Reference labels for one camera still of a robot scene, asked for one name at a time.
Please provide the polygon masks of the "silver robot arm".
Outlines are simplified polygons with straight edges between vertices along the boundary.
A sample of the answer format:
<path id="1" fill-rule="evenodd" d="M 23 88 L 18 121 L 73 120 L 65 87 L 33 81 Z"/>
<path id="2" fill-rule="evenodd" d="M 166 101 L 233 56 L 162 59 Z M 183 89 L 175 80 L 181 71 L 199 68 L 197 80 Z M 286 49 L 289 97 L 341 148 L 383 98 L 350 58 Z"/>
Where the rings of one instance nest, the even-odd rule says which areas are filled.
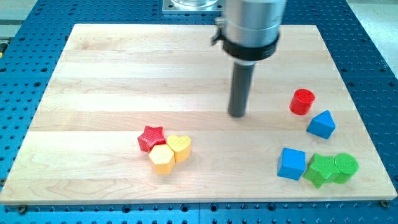
<path id="1" fill-rule="evenodd" d="M 221 17 L 215 19 L 211 45 L 223 42 L 223 50 L 237 64 L 254 65 L 270 57 L 279 39 L 285 0 L 227 0 Z"/>

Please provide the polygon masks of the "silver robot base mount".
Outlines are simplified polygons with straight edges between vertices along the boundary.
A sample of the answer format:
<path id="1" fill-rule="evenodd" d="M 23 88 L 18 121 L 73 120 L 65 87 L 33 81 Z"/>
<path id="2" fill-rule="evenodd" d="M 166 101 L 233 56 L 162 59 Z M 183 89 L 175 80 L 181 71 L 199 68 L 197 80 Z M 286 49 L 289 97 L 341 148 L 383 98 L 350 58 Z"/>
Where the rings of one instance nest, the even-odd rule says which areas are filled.
<path id="1" fill-rule="evenodd" d="M 164 12 L 221 11 L 225 0 L 163 0 Z"/>

